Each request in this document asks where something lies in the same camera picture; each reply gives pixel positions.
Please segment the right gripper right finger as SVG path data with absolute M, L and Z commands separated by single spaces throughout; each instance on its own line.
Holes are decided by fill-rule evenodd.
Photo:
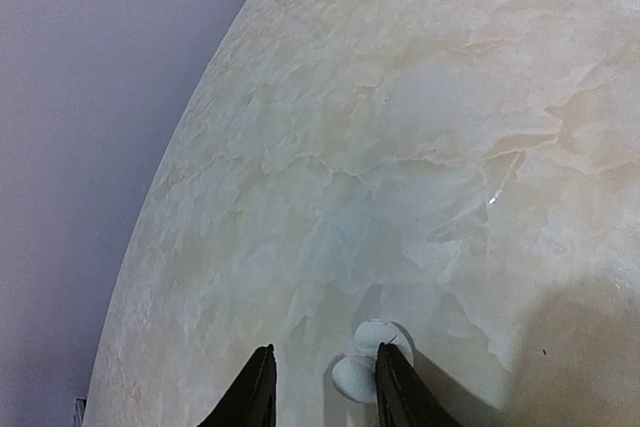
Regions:
M 375 384 L 380 426 L 450 425 L 450 415 L 438 403 L 397 345 L 379 345 Z

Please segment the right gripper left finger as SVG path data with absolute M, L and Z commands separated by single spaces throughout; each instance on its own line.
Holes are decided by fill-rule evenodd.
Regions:
M 274 427 L 276 384 L 274 346 L 260 346 L 198 427 Z

